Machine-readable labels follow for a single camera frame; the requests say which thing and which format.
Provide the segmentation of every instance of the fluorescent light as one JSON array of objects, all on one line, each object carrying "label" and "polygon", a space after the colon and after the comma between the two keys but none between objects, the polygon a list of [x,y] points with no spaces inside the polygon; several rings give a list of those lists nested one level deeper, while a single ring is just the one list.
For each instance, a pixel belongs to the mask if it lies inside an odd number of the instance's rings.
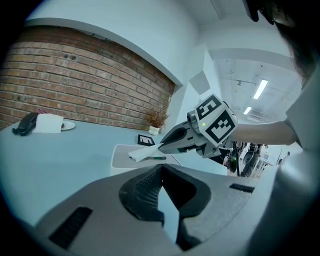
[{"label": "fluorescent light", "polygon": [[252,109],[252,107],[248,106],[248,107],[246,108],[246,110],[244,111],[244,114],[245,114],[245,115],[248,114],[251,109]]},{"label": "fluorescent light", "polygon": [[255,95],[253,96],[254,99],[259,99],[260,95],[262,94],[262,92],[264,91],[264,89],[267,86],[268,81],[267,80],[263,80],[261,81],[258,90],[256,91]]}]

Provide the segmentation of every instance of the tissue paper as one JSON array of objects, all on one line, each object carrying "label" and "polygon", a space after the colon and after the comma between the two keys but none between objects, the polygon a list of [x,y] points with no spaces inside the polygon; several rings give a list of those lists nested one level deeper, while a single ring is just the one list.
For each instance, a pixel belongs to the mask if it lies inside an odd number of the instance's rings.
[{"label": "tissue paper", "polygon": [[155,155],[157,152],[160,153],[158,148],[162,145],[163,143],[156,144],[153,146],[146,146],[144,148],[129,152],[128,155],[129,157],[132,157],[135,159],[137,163],[139,163],[142,159],[145,159],[146,157],[162,157],[162,155]]},{"label": "tissue paper", "polygon": [[64,117],[55,114],[39,114],[33,133],[59,134]]}]

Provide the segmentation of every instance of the human arm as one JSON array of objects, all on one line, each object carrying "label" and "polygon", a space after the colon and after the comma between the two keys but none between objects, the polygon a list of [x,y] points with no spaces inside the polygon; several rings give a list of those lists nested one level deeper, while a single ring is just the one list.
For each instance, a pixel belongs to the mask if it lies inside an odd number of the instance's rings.
[{"label": "human arm", "polygon": [[295,131],[285,121],[277,121],[263,124],[239,123],[229,139],[255,144],[291,145],[298,138]]}]

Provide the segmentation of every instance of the pen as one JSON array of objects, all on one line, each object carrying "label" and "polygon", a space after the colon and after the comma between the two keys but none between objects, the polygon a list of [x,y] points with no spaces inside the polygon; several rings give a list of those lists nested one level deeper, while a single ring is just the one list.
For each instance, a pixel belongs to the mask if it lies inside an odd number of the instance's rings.
[{"label": "pen", "polygon": [[165,156],[147,156],[144,159],[150,159],[150,160],[166,160],[167,158]]}]

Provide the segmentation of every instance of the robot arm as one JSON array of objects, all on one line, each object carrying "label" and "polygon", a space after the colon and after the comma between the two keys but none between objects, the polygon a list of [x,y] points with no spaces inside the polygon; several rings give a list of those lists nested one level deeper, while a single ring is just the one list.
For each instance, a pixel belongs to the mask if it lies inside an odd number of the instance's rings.
[{"label": "robot arm", "polygon": [[219,145],[228,139],[238,122],[229,107],[212,94],[187,113],[187,120],[173,127],[162,139],[165,154],[196,149],[203,158],[220,155]]}]

